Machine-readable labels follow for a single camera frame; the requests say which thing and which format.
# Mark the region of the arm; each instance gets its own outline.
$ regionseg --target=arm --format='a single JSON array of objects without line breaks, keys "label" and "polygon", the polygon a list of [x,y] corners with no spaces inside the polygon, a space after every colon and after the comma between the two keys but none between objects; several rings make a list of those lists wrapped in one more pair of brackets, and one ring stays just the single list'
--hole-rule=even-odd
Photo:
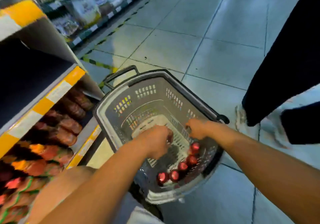
[{"label": "arm", "polygon": [[92,178],[70,194],[40,224],[110,223],[146,158],[159,159],[172,142],[166,126],[154,126],[123,145]]},{"label": "arm", "polygon": [[191,137],[214,139],[295,223],[320,223],[320,171],[228,126],[191,119]]}]

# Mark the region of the person's left hand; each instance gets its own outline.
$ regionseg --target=person's left hand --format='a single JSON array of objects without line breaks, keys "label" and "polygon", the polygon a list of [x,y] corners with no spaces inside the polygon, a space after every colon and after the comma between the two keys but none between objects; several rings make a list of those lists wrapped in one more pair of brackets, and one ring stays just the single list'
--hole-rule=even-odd
[{"label": "person's left hand", "polygon": [[141,132],[134,141],[136,141],[141,147],[142,151],[145,151],[147,158],[158,160],[164,154],[167,153],[169,143],[172,143],[174,133],[166,126],[155,125],[150,129]]}]

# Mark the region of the white shoe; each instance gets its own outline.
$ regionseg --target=white shoe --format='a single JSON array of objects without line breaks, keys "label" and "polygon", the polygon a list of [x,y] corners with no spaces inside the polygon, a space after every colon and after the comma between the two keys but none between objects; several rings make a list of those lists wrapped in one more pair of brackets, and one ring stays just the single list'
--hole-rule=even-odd
[{"label": "white shoe", "polygon": [[236,120],[235,120],[236,130],[255,140],[258,140],[259,125],[255,125],[253,127],[249,127],[247,125],[246,111],[242,108],[241,104],[235,107],[235,114],[236,114]]},{"label": "white shoe", "polygon": [[288,140],[286,131],[282,126],[281,118],[280,118],[280,116],[284,110],[285,110],[285,108],[283,106],[278,107],[277,109],[275,109],[272,113],[270,113],[267,116],[267,119],[269,119],[275,127],[275,131],[274,131],[275,140],[283,148],[290,149],[291,144]]}]

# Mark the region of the hand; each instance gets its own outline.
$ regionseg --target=hand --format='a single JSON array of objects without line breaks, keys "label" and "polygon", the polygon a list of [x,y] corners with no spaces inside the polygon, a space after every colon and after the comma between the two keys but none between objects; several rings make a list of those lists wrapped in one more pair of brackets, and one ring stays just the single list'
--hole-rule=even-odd
[{"label": "hand", "polygon": [[138,142],[146,157],[158,160],[167,153],[169,143],[172,143],[174,133],[166,126],[155,125],[150,129],[141,132],[134,141]]},{"label": "hand", "polygon": [[207,137],[208,134],[206,131],[206,122],[207,121],[198,119],[190,119],[186,123],[186,126],[189,126],[191,129],[189,136],[198,140],[202,140],[203,138]]}]

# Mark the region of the basket handle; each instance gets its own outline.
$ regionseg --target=basket handle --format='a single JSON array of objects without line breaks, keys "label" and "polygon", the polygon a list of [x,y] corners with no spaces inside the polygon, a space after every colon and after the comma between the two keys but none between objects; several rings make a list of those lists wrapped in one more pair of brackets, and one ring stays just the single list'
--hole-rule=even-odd
[{"label": "basket handle", "polygon": [[111,82],[112,80],[116,79],[116,78],[119,77],[119,76],[122,76],[123,74],[125,74],[125,73],[127,73],[127,72],[129,72],[129,71],[131,71],[131,70],[135,70],[136,73],[137,73],[137,75],[140,74],[139,71],[138,71],[138,69],[137,69],[137,67],[136,67],[135,65],[130,65],[130,66],[128,66],[128,67],[126,67],[126,68],[124,68],[124,69],[122,69],[122,70],[119,70],[119,71],[117,71],[117,72],[115,72],[115,73],[112,73],[112,74],[106,76],[106,78],[103,80],[103,84],[106,85],[106,86],[107,86],[108,88],[110,88],[111,90],[113,90],[114,87],[111,86],[111,85],[109,84],[109,82]]}]

